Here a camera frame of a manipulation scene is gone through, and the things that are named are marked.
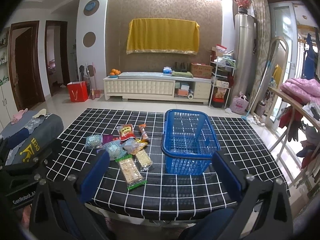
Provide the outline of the light blue striped snack bag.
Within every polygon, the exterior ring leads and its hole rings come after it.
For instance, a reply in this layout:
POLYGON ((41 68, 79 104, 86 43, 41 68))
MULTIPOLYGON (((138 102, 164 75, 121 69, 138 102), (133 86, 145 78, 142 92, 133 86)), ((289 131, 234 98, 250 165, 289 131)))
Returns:
POLYGON ((111 161, 122 158, 127 154, 127 151, 122 147, 120 140, 108 142, 103 148, 108 152, 111 161))

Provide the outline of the purple snack pouch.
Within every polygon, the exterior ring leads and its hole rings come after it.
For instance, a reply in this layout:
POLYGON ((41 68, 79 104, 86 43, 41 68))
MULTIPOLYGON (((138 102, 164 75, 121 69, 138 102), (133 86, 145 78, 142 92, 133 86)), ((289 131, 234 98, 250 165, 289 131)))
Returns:
POLYGON ((114 136, 114 135, 111 135, 111 134, 103 134, 102 135, 102 145, 106 144, 106 143, 109 143, 109 142, 112 142, 112 141, 115 141, 115 140, 118 140, 119 138, 114 136))

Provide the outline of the green-edged cracker pack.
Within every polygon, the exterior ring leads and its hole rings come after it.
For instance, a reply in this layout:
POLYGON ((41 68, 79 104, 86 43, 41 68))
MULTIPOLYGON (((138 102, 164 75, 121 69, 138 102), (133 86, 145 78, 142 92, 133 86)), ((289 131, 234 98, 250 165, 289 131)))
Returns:
POLYGON ((136 167, 131 154, 127 154, 121 158, 116 159, 116 163, 118 163, 124 175, 127 189, 129 191, 147 183, 147 181, 143 178, 143 176, 140 174, 140 171, 136 167))

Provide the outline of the clear cracker pack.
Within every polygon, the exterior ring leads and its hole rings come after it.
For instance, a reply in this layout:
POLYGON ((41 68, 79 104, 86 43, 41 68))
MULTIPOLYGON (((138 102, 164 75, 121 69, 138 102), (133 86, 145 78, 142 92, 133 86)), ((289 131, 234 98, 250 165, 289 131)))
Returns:
POLYGON ((141 150, 136 154, 136 159, 139 162, 140 170, 147 171, 153 164, 151 158, 145 150, 141 150))

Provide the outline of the red yellow beef snack pouch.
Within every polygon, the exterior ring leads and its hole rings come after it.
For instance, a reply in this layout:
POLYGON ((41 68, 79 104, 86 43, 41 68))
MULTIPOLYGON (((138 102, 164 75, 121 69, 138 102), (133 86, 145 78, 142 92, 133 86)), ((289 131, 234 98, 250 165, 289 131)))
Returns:
POLYGON ((134 130, 132 124, 125 124, 117 126, 117 131, 119 133, 119 138, 121 141, 126 141, 131 138, 135 138, 134 130))

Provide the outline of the clear orange snack bag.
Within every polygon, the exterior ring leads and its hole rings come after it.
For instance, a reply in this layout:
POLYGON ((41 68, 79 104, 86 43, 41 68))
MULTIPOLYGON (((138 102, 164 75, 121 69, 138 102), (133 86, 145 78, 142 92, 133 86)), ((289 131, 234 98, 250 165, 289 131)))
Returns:
POLYGON ((139 139, 130 138, 124 143, 122 143, 123 149, 131 155, 136 155, 141 151, 148 143, 146 141, 141 141, 139 139))

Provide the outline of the orange sausage snack stick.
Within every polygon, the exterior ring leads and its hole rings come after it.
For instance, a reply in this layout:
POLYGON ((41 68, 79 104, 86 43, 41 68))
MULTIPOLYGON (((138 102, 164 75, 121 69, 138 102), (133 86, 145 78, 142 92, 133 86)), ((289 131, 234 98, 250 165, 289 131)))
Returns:
POLYGON ((146 124, 141 124, 139 125, 139 130, 140 130, 140 133, 141 133, 141 141, 144 141, 144 142, 149 142, 150 141, 150 138, 146 132, 146 124))

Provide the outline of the pink gift bag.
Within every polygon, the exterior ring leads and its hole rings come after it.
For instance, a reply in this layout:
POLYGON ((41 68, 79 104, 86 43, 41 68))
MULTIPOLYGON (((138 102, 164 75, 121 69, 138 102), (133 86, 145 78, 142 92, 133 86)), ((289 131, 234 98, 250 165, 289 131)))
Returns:
POLYGON ((243 115, 246 111, 249 101, 245 95, 235 96, 230 104, 233 113, 243 115))

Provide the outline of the oranges on plate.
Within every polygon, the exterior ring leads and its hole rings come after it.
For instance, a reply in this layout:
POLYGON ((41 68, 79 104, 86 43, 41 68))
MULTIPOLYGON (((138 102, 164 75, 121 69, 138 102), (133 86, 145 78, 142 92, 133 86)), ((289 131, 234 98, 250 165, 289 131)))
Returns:
POLYGON ((121 71, 118 69, 112 69, 111 72, 109 73, 110 78, 116 78, 121 74, 121 71))

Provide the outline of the cardboard box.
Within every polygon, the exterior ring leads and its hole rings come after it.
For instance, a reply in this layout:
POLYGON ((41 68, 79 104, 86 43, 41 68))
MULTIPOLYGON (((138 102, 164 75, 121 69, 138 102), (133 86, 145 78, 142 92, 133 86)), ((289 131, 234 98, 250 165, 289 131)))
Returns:
POLYGON ((196 78, 211 79, 212 69, 212 66, 206 64, 192 63, 190 65, 190 72, 193 75, 193 77, 196 78))

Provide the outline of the green folded towel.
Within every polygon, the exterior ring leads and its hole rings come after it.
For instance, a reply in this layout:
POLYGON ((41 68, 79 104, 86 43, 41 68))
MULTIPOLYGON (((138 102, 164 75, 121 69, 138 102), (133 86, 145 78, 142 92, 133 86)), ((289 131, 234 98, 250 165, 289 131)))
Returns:
POLYGON ((178 71, 174 71, 174 70, 172 71, 172 76, 193 78, 193 74, 191 74, 191 72, 178 72, 178 71))

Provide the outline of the pink folded blanket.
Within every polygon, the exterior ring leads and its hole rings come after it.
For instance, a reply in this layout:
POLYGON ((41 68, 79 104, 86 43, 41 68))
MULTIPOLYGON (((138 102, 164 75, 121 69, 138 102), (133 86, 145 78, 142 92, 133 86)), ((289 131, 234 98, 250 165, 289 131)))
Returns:
POLYGON ((299 98, 304 104, 314 102, 319 105, 320 87, 316 79, 288 79, 280 85, 280 90, 299 98))

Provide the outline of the blue tissue box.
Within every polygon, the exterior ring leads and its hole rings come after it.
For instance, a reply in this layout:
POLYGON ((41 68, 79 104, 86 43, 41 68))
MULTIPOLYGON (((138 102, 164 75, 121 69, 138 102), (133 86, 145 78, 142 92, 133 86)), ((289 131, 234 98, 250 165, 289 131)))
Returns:
POLYGON ((163 68, 163 75, 172 76, 172 68, 171 67, 164 67, 163 68))

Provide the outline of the yellow cloth TV cover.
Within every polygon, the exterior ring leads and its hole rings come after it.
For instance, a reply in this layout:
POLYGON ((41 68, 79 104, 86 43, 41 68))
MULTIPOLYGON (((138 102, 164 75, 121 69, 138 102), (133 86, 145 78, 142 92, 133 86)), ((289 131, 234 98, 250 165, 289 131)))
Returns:
POLYGON ((200 26, 195 21, 173 18, 135 18, 129 23, 126 53, 196 55, 200 26))

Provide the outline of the brown round wall disc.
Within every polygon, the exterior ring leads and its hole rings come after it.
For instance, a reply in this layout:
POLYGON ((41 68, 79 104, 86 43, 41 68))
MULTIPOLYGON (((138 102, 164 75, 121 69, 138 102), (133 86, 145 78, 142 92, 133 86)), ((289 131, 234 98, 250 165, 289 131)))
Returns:
POLYGON ((95 41, 96 41, 96 35, 95 35, 95 33, 91 32, 91 31, 85 33, 83 40, 82 40, 83 45, 86 48, 93 46, 93 44, 95 44, 95 41))

